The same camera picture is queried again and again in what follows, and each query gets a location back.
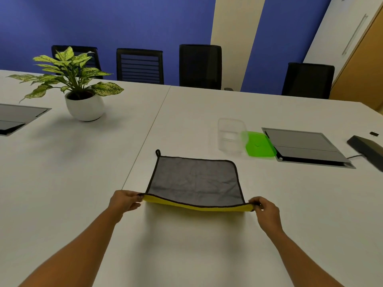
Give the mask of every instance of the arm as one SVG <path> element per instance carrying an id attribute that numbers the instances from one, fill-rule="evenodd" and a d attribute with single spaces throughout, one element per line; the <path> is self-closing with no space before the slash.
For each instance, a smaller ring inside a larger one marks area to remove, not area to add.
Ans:
<path id="1" fill-rule="evenodd" d="M 117 190 L 104 210 L 78 237 L 39 266 L 19 287 L 91 287 L 115 225 L 124 212 L 135 210 L 142 198 Z"/>
<path id="2" fill-rule="evenodd" d="M 277 248 L 295 287 L 343 287 L 285 234 L 275 204 L 262 197 L 249 202 L 254 205 L 259 225 Z"/>

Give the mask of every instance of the hand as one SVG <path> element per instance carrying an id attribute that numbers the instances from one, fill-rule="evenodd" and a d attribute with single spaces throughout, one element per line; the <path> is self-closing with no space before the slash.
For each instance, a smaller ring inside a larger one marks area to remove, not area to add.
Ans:
<path id="1" fill-rule="evenodd" d="M 258 223 L 268 237 L 283 233 L 279 208 L 266 198 L 258 196 L 249 200 L 257 213 Z"/>
<path id="2" fill-rule="evenodd" d="M 119 222 L 124 212 L 135 210 L 141 206 L 142 197 L 134 191 L 116 190 L 110 199 L 108 210 L 112 211 Z"/>

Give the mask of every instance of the chair backrest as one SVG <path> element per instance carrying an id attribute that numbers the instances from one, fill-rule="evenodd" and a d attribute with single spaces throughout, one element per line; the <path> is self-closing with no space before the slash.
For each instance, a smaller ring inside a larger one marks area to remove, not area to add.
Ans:
<path id="1" fill-rule="evenodd" d="M 180 45 L 180 86 L 221 89 L 222 48 L 217 45 Z"/>
<path id="2" fill-rule="evenodd" d="M 163 85 L 162 51 L 118 48 L 117 80 Z"/>
<path id="3" fill-rule="evenodd" d="M 332 65 L 290 62 L 282 96 L 328 99 L 334 71 Z"/>
<path id="4" fill-rule="evenodd" d="M 52 46 L 52 57 L 55 58 L 56 51 L 65 51 L 69 45 L 53 45 Z M 97 47 L 88 47 L 88 46 L 71 46 L 74 52 L 74 55 L 80 55 L 81 53 L 87 53 L 91 51 L 92 53 L 89 53 L 89 56 L 92 56 L 91 59 L 88 60 L 88 62 L 85 64 L 86 67 L 95 67 L 101 70 L 100 66 L 100 60 L 98 59 L 98 53 L 97 53 Z"/>

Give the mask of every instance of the white wall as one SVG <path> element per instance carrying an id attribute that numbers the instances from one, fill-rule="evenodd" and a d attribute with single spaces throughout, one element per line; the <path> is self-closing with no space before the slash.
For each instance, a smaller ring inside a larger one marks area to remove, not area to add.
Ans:
<path id="1" fill-rule="evenodd" d="M 222 88 L 241 91 L 265 0 L 216 0 L 211 43 L 222 47 Z"/>

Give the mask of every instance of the green lid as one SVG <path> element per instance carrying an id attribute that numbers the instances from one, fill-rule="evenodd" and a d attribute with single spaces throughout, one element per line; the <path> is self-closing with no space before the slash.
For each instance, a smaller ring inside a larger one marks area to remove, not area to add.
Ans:
<path id="1" fill-rule="evenodd" d="M 249 141 L 246 144 L 246 151 L 252 157 L 274 157 L 276 150 L 270 139 L 263 133 L 247 132 Z"/>

